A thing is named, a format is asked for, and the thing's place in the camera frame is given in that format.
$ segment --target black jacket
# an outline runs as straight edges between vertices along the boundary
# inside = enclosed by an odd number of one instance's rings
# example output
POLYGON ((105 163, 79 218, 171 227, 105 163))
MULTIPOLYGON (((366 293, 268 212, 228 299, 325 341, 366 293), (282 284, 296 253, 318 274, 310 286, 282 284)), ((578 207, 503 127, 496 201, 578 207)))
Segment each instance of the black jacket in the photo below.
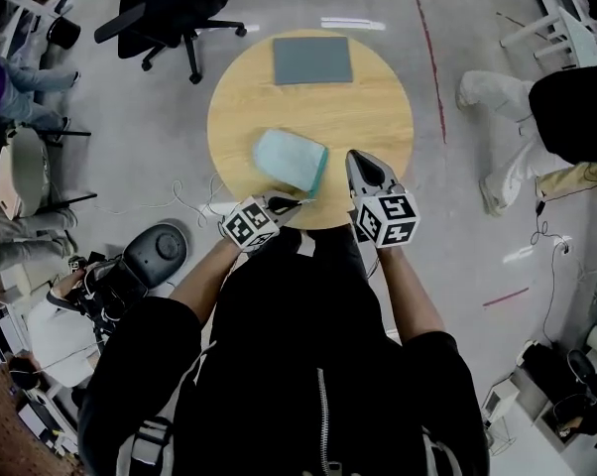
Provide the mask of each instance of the black jacket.
POLYGON ((597 163, 597 67, 561 70, 537 81, 530 107, 549 152, 597 163))
MULTIPOLYGON (((326 276, 311 258, 254 258, 226 281, 197 385, 182 386, 175 474, 425 474, 424 425, 463 474, 488 474, 468 368, 454 339, 429 333, 404 347, 384 331, 360 277, 326 276)), ((123 319, 89 385, 79 448, 92 474, 112 475, 122 442, 168 401, 199 353, 195 315, 147 298, 123 319)))

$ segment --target sneaker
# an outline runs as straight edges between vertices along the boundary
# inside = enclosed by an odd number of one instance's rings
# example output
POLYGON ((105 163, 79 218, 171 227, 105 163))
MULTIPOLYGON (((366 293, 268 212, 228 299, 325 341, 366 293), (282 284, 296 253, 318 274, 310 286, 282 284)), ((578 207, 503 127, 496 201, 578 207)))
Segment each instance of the sneaker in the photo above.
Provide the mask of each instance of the sneaker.
POLYGON ((479 190, 481 191, 481 196, 484 198, 484 211, 493 217, 501 217, 508 206, 502 206, 500 204, 499 200, 488 188, 488 185, 484 179, 479 180, 479 190))
POLYGON ((455 88, 455 105, 457 106, 457 109, 463 111, 472 104, 469 104, 466 100, 466 97, 464 97, 464 95, 461 93, 461 79, 462 78, 460 77, 459 83, 457 84, 457 88, 455 88))
MULTIPOLYGON (((71 125, 71 118, 69 118, 68 116, 63 116, 62 117, 62 129, 60 129, 60 131, 61 132, 66 131, 67 129, 69 129, 69 125, 71 125)), ((63 137, 64 136, 62 136, 61 134, 50 134, 50 136, 47 137, 47 140, 52 143, 59 143, 63 137)))
POLYGON ((63 208, 60 210, 60 213, 67 219, 67 227, 65 229, 70 229, 72 227, 76 227, 78 225, 78 217, 73 212, 73 210, 69 208, 63 208))
POLYGON ((62 238, 60 236, 54 238, 52 241, 62 246, 62 256, 64 258, 71 257, 78 251, 75 244, 71 240, 69 240, 69 238, 62 238))

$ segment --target zipper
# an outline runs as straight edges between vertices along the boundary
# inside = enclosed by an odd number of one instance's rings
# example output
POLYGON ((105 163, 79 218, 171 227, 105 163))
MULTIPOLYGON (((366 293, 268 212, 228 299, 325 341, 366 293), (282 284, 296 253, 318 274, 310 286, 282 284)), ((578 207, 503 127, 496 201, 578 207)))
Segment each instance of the zipper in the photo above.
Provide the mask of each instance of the zipper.
POLYGON ((327 463, 327 437, 329 437, 329 407, 327 405, 327 391, 325 390, 325 377, 322 369, 318 369, 318 389, 320 391, 320 465, 325 476, 329 476, 329 464, 327 463))

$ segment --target black cable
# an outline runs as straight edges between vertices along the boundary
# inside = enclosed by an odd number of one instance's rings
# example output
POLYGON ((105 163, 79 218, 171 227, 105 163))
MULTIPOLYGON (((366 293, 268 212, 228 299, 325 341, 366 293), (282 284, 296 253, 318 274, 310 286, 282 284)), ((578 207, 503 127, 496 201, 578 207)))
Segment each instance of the black cable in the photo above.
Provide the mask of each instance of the black cable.
MULTIPOLYGON (((585 168, 585 171, 583 172, 583 178, 586 179, 587 181, 597 181, 597 179, 591 179, 587 177, 587 173, 589 172, 591 165, 587 165, 587 167, 585 168)), ((543 333, 543 336, 548 340, 548 342, 550 344, 553 344, 553 341, 547 336, 547 333, 545 331, 546 325, 547 325, 547 319, 549 318, 549 313, 552 310, 552 304, 554 302, 554 292, 555 292, 555 281, 556 281, 556 276, 555 276, 555 272, 554 272, 554 257, 556 256, 556 250, 558 249, 558 247, 560 245, 564 245, 565 250, 563 251, 564 254, 567 254, 569 252, 569 245, 567 244, 567 242, 564 240, 564 238, 557 234, 557 233, 548 233, 547 232, 547 220, 544 220, 543 223, 541 224, 541 226, 538 225, 538 218, 540 217, 540 215, 543 213, 543 210, 545 209, 545 205, 549 202, 552 201, 556 201, 558 199, 563 199, 564 197, 568 197, 569 195, 572 194, 577 194, 579 192, 584 192, 585 190, 591 190, 592 188, 596 188, 596 185, 592 185, 586 188, 581 188, 580 190, 575 190, 573 192, 569 192, 567 194, 564 195, 560 195, 559 197, 553 197, 551 199, 548 199, 547 201, 540 201, 538 206, 537 206, 537 218, 536 218, 536 224, 537 224, 537 230, 533 233, 533 235, 530 237, 530 244, 532 246, 536 245, 538 242, 538 238, 540 236, 544 236, 546 238, 559 238, 560 241, 558 243, 556 243, 556 245, 554 245, 554 250, 552 251, 552 259, 551 259, 551 270, 552 270, 552 293, 549 297, 549 306, 547 307, 547 313, 545 314, 545 318, 543 319, 543 326, 541 327, 541 331, 543 333)))
POLYGON ((374 261, 374 264, 371 265, 369 272, 367 272, 367 280, 369 280, 373 277, 373 275, 376 273, 378 268, 380 268, 380 260, 378 258, 376 258, 376 261, 374 261))
POLYGON ((554 345, 554 342, 552 341, 551 338, 549 338, 547 336, 547 333, 545 332, 545 326, 547 325, 547 318, 549 317, 549 312, 552 310, 552 304, 554 303, 554 291, 555 291, 555 288, 556 288, 556 276, 554 274, 554 257, 556 256, 556 249, 558 249, 558 246, 561 245, 561 244, 565 245, 565 247, 569 249, 569 246, 564 241, 560 241, 556 245, 554 245, 554 250, 552 251, 552 261, 551 261, 551 269, 552 269, 552 294, 549 297, 549 306, 547 307, 547 312, 545 313, 545 318, 543 319, 543 326, 541 327, 541 331, 543 332, 543 336, 547 339, 547 341, 551 345, 554 345))

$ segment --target black office chair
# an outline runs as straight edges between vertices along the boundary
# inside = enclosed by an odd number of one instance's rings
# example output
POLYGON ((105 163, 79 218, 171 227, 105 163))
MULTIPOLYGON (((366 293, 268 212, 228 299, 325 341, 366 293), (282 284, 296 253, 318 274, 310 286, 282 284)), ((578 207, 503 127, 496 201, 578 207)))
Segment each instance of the black office chair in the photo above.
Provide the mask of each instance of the black office chair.
POLYGON ((234 28, 239 37, 247 30, 243 23, 210 20, 223 9, 228 0, 120 0, 120 15, 101 26, 94 33, 96 43, 118 36, 118 57, 129 59, 151 50, 142 60, 142 69, 152 67, 151 59, 164 48, 176 48, 181 38, 186 44, 190 62, 190 81, 198 84, 201 74, 197 69, 192 40, 195 30, 234 28))

